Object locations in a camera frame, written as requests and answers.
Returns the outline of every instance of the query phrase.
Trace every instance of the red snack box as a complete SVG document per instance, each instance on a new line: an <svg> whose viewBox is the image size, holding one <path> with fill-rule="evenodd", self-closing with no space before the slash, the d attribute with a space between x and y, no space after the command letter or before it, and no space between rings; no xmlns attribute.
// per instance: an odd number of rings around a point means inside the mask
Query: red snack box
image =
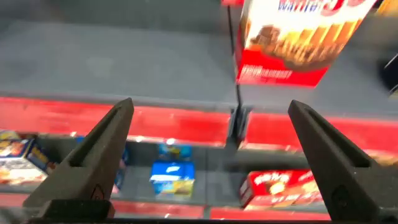
<svg viewBox="0 0 398 224"><path fill-rule="evenodd" d="M376 0L246 0L239 84L315 87Z"/></svg>
<svg viewBox="0 0 398 224"><path fill-rule="evenodd" d="M311 170L250 172L239 194L245 210L306 205L322 201Z"/></svg>

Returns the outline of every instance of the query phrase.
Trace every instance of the snack package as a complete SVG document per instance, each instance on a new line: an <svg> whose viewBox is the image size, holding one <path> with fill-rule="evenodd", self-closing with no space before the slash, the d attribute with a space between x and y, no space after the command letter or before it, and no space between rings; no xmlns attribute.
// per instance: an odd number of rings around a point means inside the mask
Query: snack package
<svg viewBox="0 0 398 224"><path fill-rule="evenodd" d="M11 139L21 139L21 137L15 131L0 130L0 141L11 140Z"/></svg>
<svg viewBox="0 0 398 224"><path fill-rule="evenodd" d="M84 140L83 136L78 136L76 138L77 142L82 142ZM126 173L126 166L127 163L130 159L130 153L127 147L124 148L123 154L122 154L122 158L120 159L119 162L119 169L116 173L116 178L114 180L114 185L112 188L112 193L117 194L120 192L121 187L123 185L123 180L124 180L124 175Z"/></svg>
<svg viewBox="0 0 398 224"><path fill-rule="evenodd" d="M157 196L190 197L195 181L192 162L156 161L150 177Z"/></svg>
<svg viewBox="0 0 398 224"><path fill-rule="evenodd" d="M384 0L377 10L377 14L382 16L398 16L398 1Z"/></svg>
<svg viewBox="0 0 398 224"><path fill-rule="evenodd" d="M0 141L0 183L21 185L41 182L55 169L35 139Z"/></svg>
<svg viewBox="0 0 398 224"><path fill-rule="evenodd" d="M114 185L112 188L113 194L117 194L120 192L122 185L123 185L125 173L126 173L126 165L123 162L123 160L121 159L120 163L119 163L119 169L118 169L118 171L116 173L116 177L114 179Z"/></svg>
<svg viewBox="0 0 398 224"><path fill-rule="evenodd" d="M164 160L189 161L192 157L192 147L187 145L159 144L159 158Z"/></svg>
<svg viewBox="0 0 398 224"><path fill-rule="evenodd" d="M315 87L375 1L246 0L237 82Z"/></svg>
<svg viewBox="0 0 398 224"><path fill-rule="evenodd" d="M245 210L307 205L322 201L311 170L250 172L239 191Z"/></svg>

